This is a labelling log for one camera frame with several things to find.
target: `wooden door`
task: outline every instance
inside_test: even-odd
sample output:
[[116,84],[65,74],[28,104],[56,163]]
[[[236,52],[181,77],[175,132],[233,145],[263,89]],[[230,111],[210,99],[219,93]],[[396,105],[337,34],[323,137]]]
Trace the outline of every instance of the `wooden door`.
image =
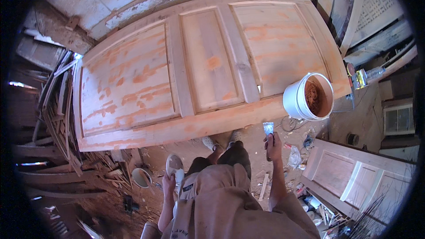
[[375,201],[375,221],[387,225],[403,201],[414,165],[314,140],[301,182],[344,214],[358,218]]
[[308,72],[351,92],[310,0],[194,0],[119,30],[78,63],[80,151],[188,140],[286,115],[285,88]]

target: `cable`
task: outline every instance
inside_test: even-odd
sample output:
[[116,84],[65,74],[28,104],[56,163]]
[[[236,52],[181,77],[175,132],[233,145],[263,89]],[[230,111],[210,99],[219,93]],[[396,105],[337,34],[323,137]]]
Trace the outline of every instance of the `cable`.
[[[283,125],[283,122],[284,122],[284,119],[285,119],[286,117],[284,117],[284,118],[282,118],[282,120],[280,120],[280,125],[278,125],[278,126],[276,126],[275,128],[278,128],[279,126],[281,126],[282,127],[282,130],[283,131],[285,131],[285,132],[292,132],[292,131],[294,131],[294,130],[297,130],[297,129],[300,129],[300,128],[302,128],[305,124],[307,124],[307,120],[305,120],[305,119],[302,119],[301,121],[300,120],[298,120],[298,119],[291,119],[291,121],[290,121],[290,130],[286,130],[286,129],[284,129],[284,125]],[[301,122],[305,122],[303,125],[301,125],[301,126],[299,126],[299,127],[297,127],[297,125],[298,124],[300,124]]]

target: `bucket of wood filler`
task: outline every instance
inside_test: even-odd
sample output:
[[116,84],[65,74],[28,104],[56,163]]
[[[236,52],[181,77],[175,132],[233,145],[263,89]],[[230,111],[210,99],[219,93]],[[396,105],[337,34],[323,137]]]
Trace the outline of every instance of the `bucket of wood filler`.
[[322,74],[308,73],[285,89],[283,102],[290,117],[320,121],[328,118],[332,112],[334,90]]

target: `white paint bucket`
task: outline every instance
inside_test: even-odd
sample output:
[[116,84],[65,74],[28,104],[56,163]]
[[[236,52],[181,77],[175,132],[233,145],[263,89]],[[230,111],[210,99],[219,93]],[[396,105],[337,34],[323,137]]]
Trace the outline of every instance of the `white paint bucket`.
[[141,173],[144,173],[146,175],[146,178],[149,180],[149,182],[152,184],[152,172],[148,169],[142,169],[142,168],[135,168],[131,172],[131,177],[133,178],[136,185],[140,186],[143,189],[149,188],[147,186],[147,183]]
[[[319,88],[320,108],[313,114],[305,99],[305,85],[314,83]],[[329,80],[320,73],[307,73],[300,81],[289,85],[284,92],[283,104],[290,117],[320,121],[329,117],[334,107],[334,90]]]

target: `white sneaker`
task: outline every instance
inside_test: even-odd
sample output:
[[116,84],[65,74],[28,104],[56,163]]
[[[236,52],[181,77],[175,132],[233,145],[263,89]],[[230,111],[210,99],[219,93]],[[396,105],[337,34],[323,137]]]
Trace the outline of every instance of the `white sneaker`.
[[214,146],[218,146],[218,143],[215,142],[215,141],[213,141],[209,136],[202,137],[202,142],[211,151],[215,151],[215,147]]
[[232,136],[230,137],[229,144],[227,145],[226,150],[230,149],[233,143],[236,141],[242,141],[242,132],[240,130],[233,130]]

